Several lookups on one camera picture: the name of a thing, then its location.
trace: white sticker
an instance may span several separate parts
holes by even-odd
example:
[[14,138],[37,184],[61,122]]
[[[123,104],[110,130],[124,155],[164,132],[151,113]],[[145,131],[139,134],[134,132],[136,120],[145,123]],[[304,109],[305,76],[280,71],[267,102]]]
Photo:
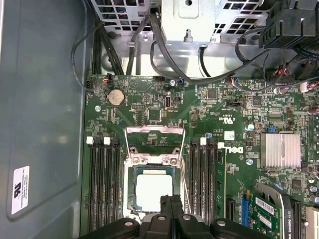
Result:
[[12,215],[28,206],[29,172],[30,166],[18,168],[13,172]]
[[225,131],[224,140],[235,140],[235,131]]
[[267,212],[271,213],[272,215],[275,214],[274,208],[270,206],[269,204],[265,203],[264,201],[260,200],[259,198],[256,198],[256,204],[266,210]]
[[259,216],[260,221],[265,224],[266,226],[268,226],[271,229],[271,221],[267,220],[266,218],[264,218],[263,216]]

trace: chipset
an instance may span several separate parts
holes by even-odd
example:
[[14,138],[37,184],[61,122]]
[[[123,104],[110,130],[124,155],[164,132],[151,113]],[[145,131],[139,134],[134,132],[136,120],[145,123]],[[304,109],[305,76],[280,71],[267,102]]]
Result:
[[271,168],[300,168],[300,134],[261,134],[261,166]]

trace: pcie slot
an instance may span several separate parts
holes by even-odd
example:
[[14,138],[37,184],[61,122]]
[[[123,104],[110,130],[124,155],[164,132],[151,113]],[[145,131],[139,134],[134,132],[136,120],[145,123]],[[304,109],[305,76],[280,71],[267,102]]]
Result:
[[235,200],[232,198],[226,199],[226,217],[231,221],[235,221]]
[[249,227],[249,201],[246,198],[242,198],[241,217],[241,224]]
[[301,213],[301,202],[293,200],[293,211],[294,211],[294,238],[301,239],[302,238],[302,213]]

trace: black cable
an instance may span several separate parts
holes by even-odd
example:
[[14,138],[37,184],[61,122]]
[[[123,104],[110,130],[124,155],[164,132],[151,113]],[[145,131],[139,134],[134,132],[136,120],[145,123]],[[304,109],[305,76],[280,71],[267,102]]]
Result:
[[124,75],[121,62],[119,60],[119,56],[117,55],[113,44],[111,43],[110,37],[105,29],[105,27],[101,26],[99,28],[99,33],[101,34],[101,39],[103,42],[103,45],[105,47],[105,50],[109,56],[110,63],[112,65],[112,69],[114,71],[115,75]]
[[[136,31],[134,32],[132,38],[131,38],[131,42],[135,42],[138,35],[140,34],[141,31],[143,31],[143,29],[145,28],[145,26],[147,25],[147,23],[149,22],[150,17],[147,15],[145,16],[144,20],[141,22],[141,24],[139,25],[138,29],[136,29]],[[130,47],[130,52],[129,52],[129,62],[128,62],[128,66],[126,68],[126,75],[130,76],[132,74],[132,69],[133,69],[133,63],[134,63],[134,57],[135,57],[135,46],[131,46]]]
[[206,75],[206,77],[211,77],[210,74],[208,73],[206,67],[205,67],[205,63],[204,63],[204,52],[206,50],[206,47],[200,47],[200,52],[199,52],[199,62],[200,62],[200,66],[204,72],[204,74]]
[[102,47],[101,47],[101,37],[97,34],[97,42],[96,42],[96,60],[95,60],[95,67],[96,67],[96,74],[101,75],[101,57],[102,57]]
[[[239,43],[240,41],[247,35],[250,35],[250,34],[253,34],[253,33],[257,33],[257,32],[260,32],[260,31],[263,31],[265,30],[266,28],[265,27],[259,27],[259,28],[255,28],[255,29],[252,29],[252,30],[249,30],[249,31],[246,31],[244,34],[242,34],[240,36],[240,38],[237,40],[236,42],[236,45],[235,45],[235,53],[238,57],[238,59],[240,61],[242,61],[244,64],[249,61],[249,59],[247,57],[245,57],[241,52],[240,52],[240,49],[239,49]],[[260,66],[259,64],[257,63],[254,63],[253,64],[254,66],[256,66],[257,68],[259,68],[261,71],[263,71],[263,68],[262,66]]]
[[308,59],[313,60],[313,61],[319,61],[319,54],[316,54],[316,53],[313,53],[310,51],[306,51],[306,50],[304,50],[300,47],[297,47],[297,46],[294,47],[294,51],[297,54],[299,54],[305,58],[308,58]]
[[79,40],[73,47],[72,47],[72,50],[71,50],[71,64],[72,64],[72,71],[73,71],[73,74],[75,76],[75,79],[77,81],[77,83],[80,85],[80,87],[85,90],[85,91],[89,91],[89,92],[93,92],[95,90],[97,90],[102,84],[103,82],[101,82],[99,85],[97,85],[96,87],[94,88],[87,88],[85,87],[81,80],[79,79],[79,76],[76,72],[76,68],[75,68],[75,51],[76,51],[76,48],[83,42],[86,40],[86,38],[88,38],[89,35],[91,35],[92,33],[94,33],[97,29],[99,29],[101,26],[103,25],[103,22],[100,22],[97,26],[95,26],[91,31],[89,31],[83,38],[81,38],[81,40]]
[[158,73],[160,76],[163,76],[167,79],[170,79],[170,80],[178,80],[178,77],[172,77],[172,76],[167,76],[165,75],[164,73],[162,73],[158,68],[157,66],[155,65],[154,63],[154,46],[156,45],[156,41],[154,41],[152,44],[151,44],[151,50],[150,50],[150,61],[151,61],[151,66],[153,67],[154,71],[156,73]]
[[263,64],[263,78],[264,78],[264,81],[265,81],[265,82],[267,82],[267,77],[266,77],[266,62],[267,62],[268,57],[269,57],[269,54],[267,54],[267,56],[265,57],[264,64]]
[[282,78],[283,75],[284,75],[284,71],[282,71],[281,74],[280,74],[280,76],[279,76],[273,83],[270,83],[269,86],[266,86],[266,87],[264,87],[264,88],[262,88],[262,89],[258,89],[258,90],[246,90],[246,89],[243,89],[243,88],[241,88],[241,87],[239,87],[239,86],[236,86],[236,85],[234,85],[234,87],[235,87],[236,89],[240,90],[240,91],[248,92],[248,93],[263,92],[263,91],[265,91],[265,90],[268,90],[268,89],[272,88],[273,86],[276,86],[275,83],[278,82],[278,81]]
[[189,84],[194,84],[194,85],[203,85],[203,84],[209,84],[209,83],[213,83],[213,82],[216,82],[216,81],[219,81],[221,79],[224,79],[224,78],[227,78],[227,77],[230,77],[230,76],[233,76],[235,75],[237,72],[247,68],[248,66],[252,65],[259,57],[267,54],[270,52],[269,49],[265,50],[264,52],[260,53],[259,55],[255,56],[253,59],[251,59],[250,61],[248,61],[246,64],[234,69],[234,70],[231,70],[227,73],[224,73],[222,75],[219,75],[219,76],[215,76],[215,77],[211,77],[211,78],[206,78],[206,79],[200,79],[200,80],[192,80],[190,79],[177,65],[176,63],[174,62],[174,60],[172,59],[172,57],[170,56],[166,46],[165,46],[165,43],[164,43],[164,40],[161,36],[161,31],[160,31],[160,26],[158,24],[158,19],[157,19],[157,16],[156,14],[152,14],[151,15],[151,27],[153,29],[153,33],[155,35],[155,39],[156,39],[156,42],[159,46],[159,49],[161,51],[161,53],[163,54],[163,57],[164,59],[166,60],[166,62],[168,63],[168,65],[180,76],[182,77],[186,82],[188,82]]

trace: microchip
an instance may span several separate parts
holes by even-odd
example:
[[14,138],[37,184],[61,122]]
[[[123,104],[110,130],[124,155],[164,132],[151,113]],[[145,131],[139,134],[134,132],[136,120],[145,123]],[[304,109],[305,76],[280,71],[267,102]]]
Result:
[[160,121],[160,110],[149,110],[149,119]]
[[287,112],[286,116],[288,119],[292,119],[294,117],[294,114],[292,112]]
[[181,96],[175,96],[175,102],[180,103],[181,102]]
[[153,76],[153,79],[155,81],[158,81],[158,82],[164,82],[165,81],[165,77],[163,77],[163,76]]
[[253,96],[253,106],[261,106],[261,96]]
[[196,114],[191,114],[191,115],[190,115],[190,118],[191,118],[191,120],[197,120],[198,115],[196,115]]
[[300,102],[299,103],[299,108],[304,108],[306,107],[306,102]]
[[301,162],[301,168],[307,168],[308,162]]
[[301,190],[301,180],[300,179],[293,179],[292,187],[294,190]]
[[255,132],[253,132],[253,131],[249,131],[248,132],[248,137],[249,138],[254,138],[256,136],[256,133]]
[[217,90],[216,89],[209,89],[207,96],[209,99],[217,99]]

